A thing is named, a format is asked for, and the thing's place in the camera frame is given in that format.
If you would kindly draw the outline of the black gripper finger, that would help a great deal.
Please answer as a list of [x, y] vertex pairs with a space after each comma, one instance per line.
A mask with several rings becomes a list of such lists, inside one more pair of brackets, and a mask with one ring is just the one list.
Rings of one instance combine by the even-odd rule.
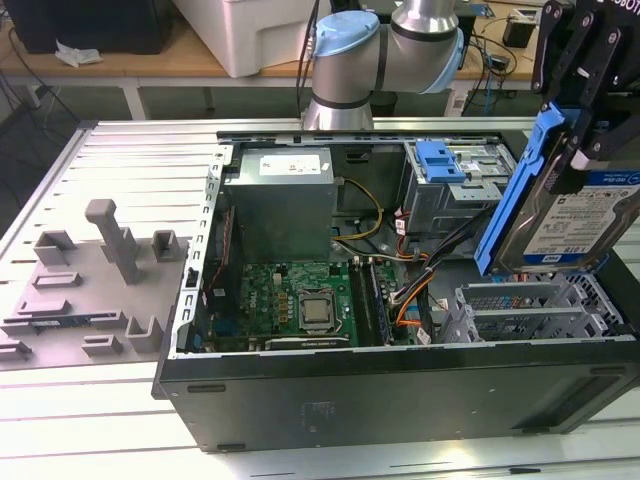
[[588, 172], [639, 135], [639, 107], [622, 92], [639, 88], [639, 35], [635, 27], [578, 27], [545, 86], [545, 103], [567, 116], [551, 150], [545, 189], [576, 193]]
[[600, 6], [548, 1], [542, 9], [531, 89], [544, 103], [594, 108], [600, 82]]

